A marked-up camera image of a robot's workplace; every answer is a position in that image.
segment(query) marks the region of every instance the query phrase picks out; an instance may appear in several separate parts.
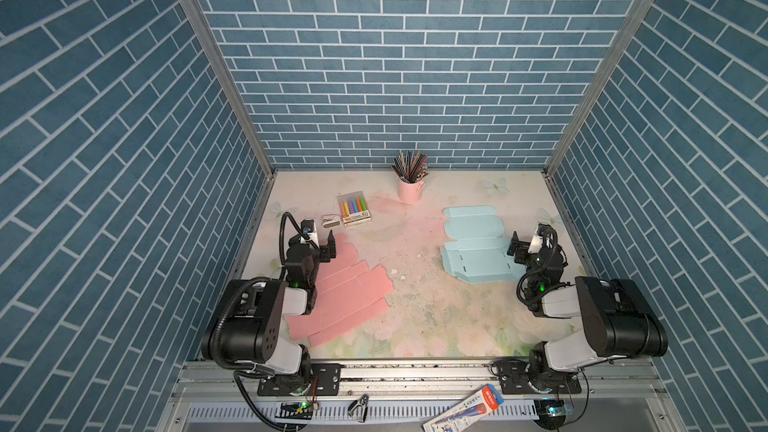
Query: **tabletop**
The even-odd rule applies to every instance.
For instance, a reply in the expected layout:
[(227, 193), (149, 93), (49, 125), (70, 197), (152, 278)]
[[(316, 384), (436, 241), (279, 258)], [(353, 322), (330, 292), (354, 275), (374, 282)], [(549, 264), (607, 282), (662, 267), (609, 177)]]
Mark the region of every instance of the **tabletop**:
[[(446, 207), (492, 206), (504, 221), (505, 237), (517, 231), (531, 239), (536, 225), (555, 227), (568, 255), (563, 280), (586, 275), (554, 201), (539, 172), (430, 171), (421, 201), (397, 197), (394, 172), (279, 172), (259, 225), (243, 278), (277, 277), (280, 216), (297, 222), (338, 214), (336, 197), (362, 191), (368, 223), (320, 228), (347, 234), (359, 260), (381, 264), (394, 292), (389, 309), (338, 339), (311, 348), (313, 358), (492, 357), (527, 355), (539, 341), (556, 340), (581, 328), (579, 319), (535, 318), (515, 297), (516, 282), (468, 284), (445, 272), (440, 247)], [(288, 224), (286, 236), (294, 235)], [(287, 337), (283, 321), (282, 335)]]

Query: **red label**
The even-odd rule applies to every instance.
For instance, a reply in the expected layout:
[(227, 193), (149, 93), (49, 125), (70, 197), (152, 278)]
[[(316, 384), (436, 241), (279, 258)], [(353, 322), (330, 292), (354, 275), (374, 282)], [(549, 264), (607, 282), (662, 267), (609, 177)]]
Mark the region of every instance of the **red label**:
[(496, 410), (498, 408), (498, 404), (496, 404), (496, 397), (493, 396), (491, 389), (484, 387), (482, 389), (482, 398), (485, 399), (485, 403), (488, 404), (491, 410)]

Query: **pink mug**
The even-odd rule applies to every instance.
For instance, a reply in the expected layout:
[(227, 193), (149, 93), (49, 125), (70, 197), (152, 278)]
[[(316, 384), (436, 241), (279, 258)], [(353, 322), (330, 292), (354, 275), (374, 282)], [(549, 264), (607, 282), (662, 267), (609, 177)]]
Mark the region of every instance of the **pink mug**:
[(422, 190), (424, 189), (424, 181), (419, 180), (415, 184), (405, 182), (401, 178), (398, 178), (397, 196), (400, 200), (406, 204), (415, 204), (422, 197)]

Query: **bunch of pencils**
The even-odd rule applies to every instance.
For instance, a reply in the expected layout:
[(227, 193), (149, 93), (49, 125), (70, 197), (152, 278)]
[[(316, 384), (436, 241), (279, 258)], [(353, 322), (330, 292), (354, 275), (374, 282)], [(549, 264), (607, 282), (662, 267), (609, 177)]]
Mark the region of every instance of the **bunch of pencils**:
[(408, 184), (416, 184), (429, 175), (427, 173), (427, 167), (429, 167), (427, 156), (421, 152), (400, 152), (392, 162), (395, 164), (392, 166), (392, 170)]

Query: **blue brick wall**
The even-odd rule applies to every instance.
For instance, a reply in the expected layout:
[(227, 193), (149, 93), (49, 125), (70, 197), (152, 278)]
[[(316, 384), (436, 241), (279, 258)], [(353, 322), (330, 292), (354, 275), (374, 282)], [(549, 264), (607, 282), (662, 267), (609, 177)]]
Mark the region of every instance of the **blue brick wall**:
[(280, 168), (542, 168), (632, 0), (200, 0)]
[(670, 336), (689, 430), (766, 429), (768, 0), (656, 0), (555, 175)]
[(157, 425), (263, 180), (177, 0), (0, 0), (0, 430)]

